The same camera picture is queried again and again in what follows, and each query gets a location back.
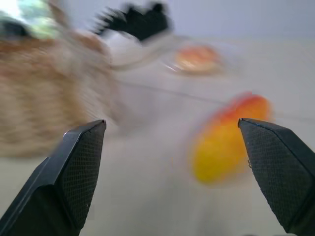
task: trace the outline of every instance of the blurry fruit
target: blurry fruit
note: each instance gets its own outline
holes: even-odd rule
[[[212,72],[220,68],[220,56],[208,46],[186,47],[175,56],[176,65],[186,72]]]
[[[268,120],[270,114],[269,102],[252,94],[235,99],[226,109],[217,112],[198,134],[193,146],[192,171],[196,179],[211,183],[243,169],[247,153],[237,127],[238,120]]]

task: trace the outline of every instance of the table surface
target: table surface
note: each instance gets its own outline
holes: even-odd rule
[[[121,135],[109,123],[91,210],[81,235],[241,236],[284,234],[248,170],[225,185],[203,186],[183,167],[186,144],[202,121],[244,91],[267,97],[274,123],[315,143],[315,42],[225,41],[241,53],[237,72],[183,77],[159,60],[116,71],[132,113]],[[42,161],[0,160],[0,214]]]

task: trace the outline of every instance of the woven basket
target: woven basket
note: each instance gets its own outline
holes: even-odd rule
[[[70,37],[71,46],[64,40],[0,42],[1,157],[46,154],[69,129],[114,118],[106,50],[93,35]]]

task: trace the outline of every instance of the green plant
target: green plant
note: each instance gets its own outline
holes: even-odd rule
[[[53,37],[56,34],[47,0],[18,0],[18,5],[23,19],[36,37]]]

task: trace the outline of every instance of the black object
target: black object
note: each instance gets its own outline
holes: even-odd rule
[[[105,121],[70,130],[0,220],[0,236],[78,236],[93,198]]]
[[[149,39],[163,31],[170,30],[165,7],[161,3],[152,3],[144,14],[133,5],[127,5],[127,10],[113,11],[112,15],[98,16],[101,24],[93,32],[97,35],[106,35],[106,30],[115,30],[136,37],[140,42]]]
[[[165,7],[161,3],[153,3],[152,7],[143,15],[135,18],[125,30],[140,42],[170,30]]]
[[[142,17],[142,14],[132,4],[128,4],[123,8],[125,10],[118,11],[108,7],[111,13],[98,15],[96,18],[100,20],[100,23],[93,30],[93,33],[104,35],[107,30],[125,31],[128,27],[128,23],[132,22],[137,17]]]
[[[315,154],[290,129],[239,120],[252,172],[287,233],[315,235]]]
[[[3,28],[3,37],[6,39],[32,37],[27,27],[20,22],[15,22],[12,20],[2,20],[0,24],[2,24]]]

